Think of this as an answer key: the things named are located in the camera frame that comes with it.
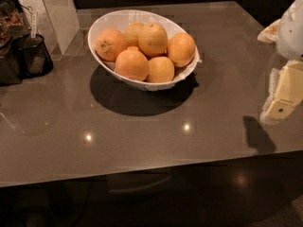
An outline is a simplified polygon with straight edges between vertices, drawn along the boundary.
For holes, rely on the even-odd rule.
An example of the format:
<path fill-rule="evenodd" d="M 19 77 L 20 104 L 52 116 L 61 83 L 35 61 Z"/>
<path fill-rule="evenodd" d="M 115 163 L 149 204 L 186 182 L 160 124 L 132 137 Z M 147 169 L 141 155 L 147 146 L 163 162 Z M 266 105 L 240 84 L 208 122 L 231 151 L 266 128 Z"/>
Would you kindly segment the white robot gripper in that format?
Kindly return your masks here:
<path fill-rule="evenodd" d="M 269 95 L 260 115 L 264 124 L 287 119 L 303 101 L 303 0 L 294 0 L 281 20 L 275 20 L 258 34 L 266 44 L 276 42 L 278 53 L 288 61 L 269 77 Z"/>

